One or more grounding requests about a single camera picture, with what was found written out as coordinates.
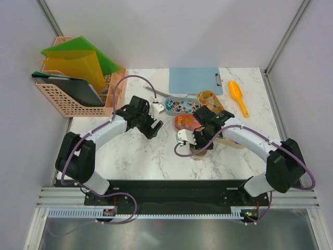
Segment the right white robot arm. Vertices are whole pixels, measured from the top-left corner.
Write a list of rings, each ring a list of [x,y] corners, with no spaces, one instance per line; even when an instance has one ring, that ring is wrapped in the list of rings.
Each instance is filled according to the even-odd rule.
[[[194,117],[203,126],[201,131],[194,132],[197,149],[213,149],[213,145],[208,143],[215,136],[222,135],[249,149],[266,163],[266,171],[248,179],[238,192],[242,204],[250,205],[257,196],[266,192],[286,193],[305,174],[304,159],[295,140],[271,140],[244,126],[226,110],[216,114],[207,106],[201,106]]]

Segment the blue tray of lollipops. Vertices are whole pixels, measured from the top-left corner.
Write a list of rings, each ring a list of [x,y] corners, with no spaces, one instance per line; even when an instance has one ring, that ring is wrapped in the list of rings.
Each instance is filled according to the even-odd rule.
[[[192,115],[200,106],[201,104],[196,98],[170,96],[165,100],[165,113],[170,116]]]

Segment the orange plastic scoop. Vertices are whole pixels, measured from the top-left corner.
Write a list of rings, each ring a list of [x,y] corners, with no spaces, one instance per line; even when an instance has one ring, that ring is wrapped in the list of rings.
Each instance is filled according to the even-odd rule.
[[[242,111],[242,114],[245,118],[249,118],[249,113],[242,99],[242,91],[236,81],[228,82],[228,90],[231,95],[231,98],[236,101]]]

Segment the clear plastic jar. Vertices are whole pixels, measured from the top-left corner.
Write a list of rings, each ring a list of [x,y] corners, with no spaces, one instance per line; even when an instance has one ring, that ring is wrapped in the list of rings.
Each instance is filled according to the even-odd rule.
[[[193,160],[202,160],[204,159],[205,155],[207,154],[207,149],[199,152],[200,149],[197,149],[195,145],[189,145],[189,153],[192,154],[191,159]]]

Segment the beige tray colourful candies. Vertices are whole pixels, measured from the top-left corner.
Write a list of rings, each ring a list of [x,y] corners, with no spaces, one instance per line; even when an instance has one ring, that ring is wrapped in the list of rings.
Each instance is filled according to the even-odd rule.
[[[236,148],[236,149],[244,149],[245,147],[231,139],[225,138],[223,136],[218,136],[215,140],[215,142],[217,143],[221,143],[224,144],[226,146],[232,147],[232,148]]]

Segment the pink tray star candies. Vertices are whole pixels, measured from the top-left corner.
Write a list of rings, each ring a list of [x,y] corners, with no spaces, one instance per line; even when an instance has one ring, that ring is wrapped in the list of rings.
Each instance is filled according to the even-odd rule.
[[[200,126],[201,124],[195,119],[192,114],[178,114],[174,117],[174,129],[177,132],[182,129],[193,132]]]

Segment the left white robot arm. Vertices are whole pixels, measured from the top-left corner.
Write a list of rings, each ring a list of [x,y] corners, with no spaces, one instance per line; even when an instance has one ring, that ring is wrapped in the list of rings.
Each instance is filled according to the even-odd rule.
[[[164,111],[159,102],[133,96],[130,103],[114,111],[104,123],[85,133],[68,132],[63,138],[55,168],[62,173],[61,184],[67,185],[65,176],[96,193],[96,199],[103,205],[112,203],[114,192],[110,183],[95,170],[96,152],[114,137],[137,128],[151,140],[163,125],[157,116]]]

